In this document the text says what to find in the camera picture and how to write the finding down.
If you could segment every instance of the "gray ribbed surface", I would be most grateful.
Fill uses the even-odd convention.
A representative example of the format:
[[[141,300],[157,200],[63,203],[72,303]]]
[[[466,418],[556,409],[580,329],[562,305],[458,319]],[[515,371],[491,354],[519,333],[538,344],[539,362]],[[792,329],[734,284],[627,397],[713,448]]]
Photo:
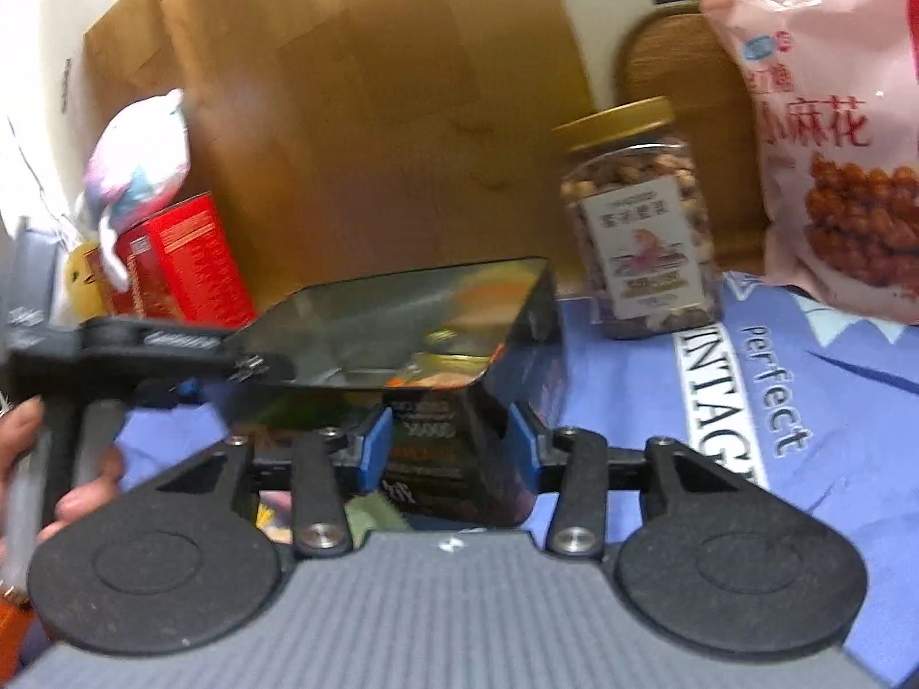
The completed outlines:
[[[458,539],[462,547],[445,545]],[[16,689],[876,689],[841,651],[778,666],[654,637],[598,568],[526,533],[374,533],[301,565],[277,605],[208,648],[125,660],[53,649]]]

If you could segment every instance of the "yellow toy face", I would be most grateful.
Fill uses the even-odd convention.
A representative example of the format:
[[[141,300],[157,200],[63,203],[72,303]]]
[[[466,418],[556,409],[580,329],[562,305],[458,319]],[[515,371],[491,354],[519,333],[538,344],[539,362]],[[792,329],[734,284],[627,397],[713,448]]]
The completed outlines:
[[[77,246],[67,258],[65,285],[71,308],[80,322],[95,316],[107,316],[109,312],[102,299],[98,282],[86,259],[86,254],[95,248],[93,243]]]

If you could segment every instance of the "jar of nuts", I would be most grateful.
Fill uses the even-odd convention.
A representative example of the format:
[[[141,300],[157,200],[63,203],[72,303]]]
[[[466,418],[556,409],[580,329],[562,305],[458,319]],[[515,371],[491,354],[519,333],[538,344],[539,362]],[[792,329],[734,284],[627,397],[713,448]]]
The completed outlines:
[[[562,199],[613,339],[720,318],[709,215],[673,123],[669,100],[651,98],[553,130],[569,162]]]

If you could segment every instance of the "pink snack bag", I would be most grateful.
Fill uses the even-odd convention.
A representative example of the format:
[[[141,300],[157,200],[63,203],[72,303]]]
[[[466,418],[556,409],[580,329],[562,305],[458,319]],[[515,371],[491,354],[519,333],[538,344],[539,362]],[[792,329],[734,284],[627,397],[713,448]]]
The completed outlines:
[[[919,0],[702,0],[755,103],[766,275],[919,322]]]

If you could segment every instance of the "black round cover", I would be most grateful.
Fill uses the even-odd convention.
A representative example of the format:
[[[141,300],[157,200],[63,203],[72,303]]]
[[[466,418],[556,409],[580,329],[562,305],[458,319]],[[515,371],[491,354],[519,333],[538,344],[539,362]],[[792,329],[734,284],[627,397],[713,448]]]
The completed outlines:
[[[842,641],[867,591],[865,565],[839,533],[782,502],[733,492],[688,495],[633,533],[616,579],[666,633],[753,660]]]
[[[272,593],[274,545],[231,510],[185,494],[127,502],[36,551],[29,597],[49,634],[89,651],[159,655],[216,640]]]

